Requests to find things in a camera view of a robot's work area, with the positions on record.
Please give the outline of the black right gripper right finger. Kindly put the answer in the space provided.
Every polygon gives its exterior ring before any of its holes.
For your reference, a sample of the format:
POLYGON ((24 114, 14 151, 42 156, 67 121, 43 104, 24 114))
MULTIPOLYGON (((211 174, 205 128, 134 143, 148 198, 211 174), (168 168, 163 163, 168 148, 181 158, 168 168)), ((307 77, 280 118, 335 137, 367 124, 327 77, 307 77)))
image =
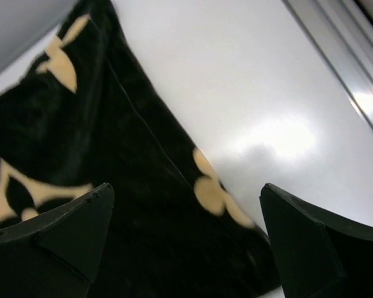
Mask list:
POLYGON ((273 184, 260 204, 285 297, 373 297, 373 227, 273 184))

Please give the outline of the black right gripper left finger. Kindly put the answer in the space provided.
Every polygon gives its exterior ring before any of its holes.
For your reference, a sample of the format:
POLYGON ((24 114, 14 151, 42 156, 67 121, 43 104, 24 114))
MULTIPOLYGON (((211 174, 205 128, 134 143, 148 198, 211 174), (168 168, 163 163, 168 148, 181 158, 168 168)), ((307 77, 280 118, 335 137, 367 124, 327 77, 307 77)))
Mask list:
POLYGON ((104 183, 0 229, 0 297, 86 297, 101 262, 114 191, 104 183))

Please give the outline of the black pillowcase with beige flowers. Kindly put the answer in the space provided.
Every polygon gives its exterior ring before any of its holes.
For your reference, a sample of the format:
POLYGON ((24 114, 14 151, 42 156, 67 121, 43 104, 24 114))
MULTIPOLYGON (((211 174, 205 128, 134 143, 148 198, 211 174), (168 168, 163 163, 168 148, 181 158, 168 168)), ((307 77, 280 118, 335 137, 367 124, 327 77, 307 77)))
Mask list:
POLYGON ((114 206, 86 297, 260 297, 269 239, 155 92, 111 1, 79 1, 0 94, 0 229, 104 183, 114 206))

